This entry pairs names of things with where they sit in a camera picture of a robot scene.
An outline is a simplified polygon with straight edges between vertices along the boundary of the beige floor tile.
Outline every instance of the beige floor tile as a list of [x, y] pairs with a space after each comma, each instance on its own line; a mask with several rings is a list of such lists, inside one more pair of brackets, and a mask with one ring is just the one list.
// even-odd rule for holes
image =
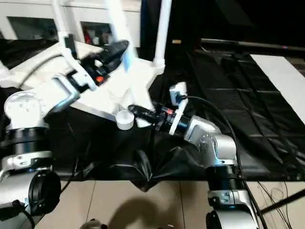
[[184, 181], [181, 182], [181, 190], [185, 228], [205, 229], [205, 216], [212, 210], [207, 199], [207, 182]]
[[129, 181], [97, 181], [88, 220], [110, 229], [183, 229], [179, 182], [161, 182], [143, 193]]
[[[272, 204], [268, 195], [260, 188], [257, 182], [248, 182], [249, 187], [261, 209]], [[268, 192], [272, 195], [275, 202], [286, 198], [287, 191], [283, 182], [262, 182]], [[288, 195], [292, 195], [297, 191], [305, 188], [304, 182], [287, 182]], [[305, 198], [299, 199], [291, 204], [288, 204], [289, 221], [293, 229], [303, 229], [304, 224], [301, 220], [304, 218]], [[284, 217], [287, 218], [286, 207], [280, 208]], [[279, 213], [274, 210], [264, 215], [269, 229], [285, 229], [286, 224], [281, 219]]]
[[86, 221], [95, 181], [71, 182], [56, 209], [36, 229], [79, 229]]

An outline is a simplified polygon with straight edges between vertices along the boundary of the wire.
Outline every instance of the wire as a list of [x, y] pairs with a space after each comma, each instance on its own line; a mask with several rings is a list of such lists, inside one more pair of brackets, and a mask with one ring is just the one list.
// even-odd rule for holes
[[[68, 122], [68, 127], [69, 127], [69, 130], [70, 130], [70, 132], [71, 132], [71, 134], [72, 134], [72, 137], [73, 137], [73, 139], [74, 139], [74, 141], [75, 141], [76, 148], [78, 149], [77, 140], [76, 140], [74, 131], [73, 131], [73, 129], [72, 129], [72, 126], [71, 126], [71, 124], [70, 124], [69, 122]], [[77, 170], [77, 167], [78, 167], [78, 162], [79, 162], [79, 153], [77, 152], [75, 161], [74, 161], [74, 163], [73, 163], [72, 174], [71, 174], [71, 176], [70, 176], [68, 182], [67, 182], [67, 183], [65, 184], [65, 186], [61, 189], [61, 194], [67, 189], [67, 187], [68, 187], [69, 184], [71, 183], [71, 181], [72, 181], [72, 179], [73, 179], [73, 177], [74, 177], [74, 175], [75, 175], [75, 173], [76, 173], [76, 170]]]
[[[287, 187], [287, 184], [286, 184], [285, 181], [284, 181], [284, 184], [285, 184], [285, 187], [286, 187], [286, 194], [287, 194], [286, 197], [288, 198], [288, 187]], [[290, 223], [289, 216], [288, 216], [288, 204], [286, 204], [286, 216], [287, 216], [288, 223], [291, 227], [291, 223]]]
[[[261, 183], [261, 182], [257, 182], [259, 184], [259, 186], [264, 190], [264, 192], [267, 194], [267, 196], [270, 198], [270, 200], [272, 201], [272, 203], [275, 204], [275, 200], [273, 199], [272, 195], [267, 191], [267, 188]], [[280, 215], [280, 217], [282, 218], [282, 220], [286, 223], [286, 225], [288, 226], [289, 229], [292, 229], [292, 226], [290, 224], [289, 219], [285, 218], [283, 212], [280, 209], [276, 210], [278, 212], [278, 214]]]
[[35, 222], [33, 220], [33, 217], [26, 211], [26, 206], [23, 206], [19, 200], [14, 200], [12, 202], [12, 205], [28, 218], [28, 220], [31, 224], [31, 228], [35, 228]]
[[43, 60], [41, 63], [36, 65], [22, 80], [18, 88], [22, 88], [25, 82], [33, 75], [34, 72], [36, 72], [39, 68], [41, 68], [45, 63], [49, 62], [50, 60], [62, 56], [61, 54], [56, 54], [54, 56], [50, 56], [49, 58]]
[[245, 186], [245, 188], [246, 188], [246, 190], [247, 190], [247, 192], [248, 192], [248, 194], [249, 194], [249, 197], [250, 197], [250, 199], [251, 199], [251, 201], [252, 201], [252, 204], [254, 205], [254, 208], [256, 209], [256, 213], [257, 213], [257, 215], [258, 215], [258, 217], [260, 218], [260, 220], [261, 220], [261, 223], [262, 223], [262, 225], [263, 225], [263, 228], [264, 229], [268, 229], [268, 227], [267, 227], [267, 224], [266, 224], [266, 221], [265, 221], [265, 219], [264, 219], [264, 217], [263, 217], [263, 215], [262, 215], [262, 213], [261, 213], [261, 210], [260, 210], [260, 208], [258, 207], [258, 204], [257, 204], [257, 202], [256, 202], [256, 200], [255, 200], [255, 198], [254, 198], [254, 196], [253, 196], [253, 194], [252, 194], [252, 192], [251, 192], [251, 190], [250, 190], [250, 188], [249, 188], [249, 186], [248, 186], [248, 184], [247, 184], [247, 182], [246, 182], [246, 180], [244, 179], [244, 177], [243, 177], [243, 168], [242, 168], [242, 163], [241, 163], [241, 160], [240, 160], [240, 152], [239, 152], [239, 146], [238, 146], [238, 143], [237, 143], [237, 138], [236, 138], [236, 135], [235, 135], [235, 132], [234, 132], [234, 130], [233, 130], [233, 128], [232, 128], [232, 126], [231, 126], [231, 124], [230, 124], [230, 122], [228, 121], [228, 119], [224, 116], [224, 114], [221, 112], [221, 110], [217, 107], [217, 106], [215, 106], [213, 103], [211, 103], [211, 102], [209, 102], [209, 101], [207, 101], [207, 100], [205, 100], [205, 99], [203, 99], [203, 98], [200, 98], [200, 97], [198, 97], [198, 96], [182, 96], [182, 99], [197, 99], [197, 100], [200, 100], [201, 102], [203, 102], [205, 105], [207, 105], [207, 106], [209, 106], [210, 108], [212, 108], [212, 109], [214, 109], [214, 111], [216, 111], [217, 113], [218, 113], [218, 115], [223, 119], [223, 121], [226, 123], [226, 125], [227, 125], [227, 127], [229, 128], [229, 130], [230, 130], [230, 132], [231, 132], [231, 134], [232, 134], [232, 138], [233, 138], [233, 140], [235, 141], [235, 145], [236, 145], [236, 160], [237, 160], [237, 165], [238, 165], [238, 167], [239, 167], [239, 169], [240, 169], [240, 174], [241, 174], [241, 178], [242, 178], [242, 182], [243, 182], [243, 184], [244, 184], [244, 186]]

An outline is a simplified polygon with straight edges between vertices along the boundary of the black cloth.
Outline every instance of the black cloth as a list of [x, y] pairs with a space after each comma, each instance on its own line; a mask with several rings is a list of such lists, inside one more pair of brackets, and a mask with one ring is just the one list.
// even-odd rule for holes
[[[42, 51], [45, 43], [37, 47]], [[168, 89], [181, 81], [187, 82], [189, 95], [206, 98], [225, 113], [248, 180], [304, 179], [305, 126], [249, 55], [183, 52], [152, 84], [152, 99], [173, 108]], [[14, 91], [1, 90], [2, 111]], [[207, 118], [229, 134], [198, 101], [190, 101], [185, 113]], [[114, 122], [74, 108], [50, 115], [47, 122], [54, 169], [62, 179], [70, 176], [79, 155], [75, 180], [130, 180], [143, 191], [162, 180], [205, 180], [203, 156], [180, 137], [155, 133], [151, 127], [121, 131]]]

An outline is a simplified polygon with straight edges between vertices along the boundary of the small white cup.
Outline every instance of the small white cup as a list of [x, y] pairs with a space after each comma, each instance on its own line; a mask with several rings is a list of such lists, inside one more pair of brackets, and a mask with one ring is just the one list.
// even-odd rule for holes
[[119, 111], [115, 116], [116, 124], [121, 130], [129, 130], [133, 127], [134, 115], [127, 111]]

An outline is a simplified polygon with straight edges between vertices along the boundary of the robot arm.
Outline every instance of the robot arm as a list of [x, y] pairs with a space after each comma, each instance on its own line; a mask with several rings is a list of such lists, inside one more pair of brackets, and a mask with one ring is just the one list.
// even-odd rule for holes
[[0, 228], [20, 228], [26, 219], [21, 212], [39, 216], [55, 209], [61, 184], [52, 172], [44, 118], [67, 108], [87, 89], [94, 90], [92, 82], [96, 87], [106, 82], [108, 74], [120, 65], [127, 47], [127, 41], [116, 42], [85, 57], [78, 65], [86, 71], [89, 81], [76, 69], [29, 91], [14, 93], [6, 100], [4, 111], [10, 124], [1, 147], [9, 155], [1, 160]]
[[255, 211], [236, 161], [236, 144], [212, 122], [198, 116], [183, 116], [186, 85], [179, 83], [170, 88], [171, 100], [178, 109], [174, 112], [157, 106], [156, 111], [130, 105], [129, 110], [137, 117], [155, 124], [159, 131], [178, 134], [195, 145], [203, 158], [209, 184], [208, 200], [214, 211], [206, 216], [208, 229], [257, 229]]

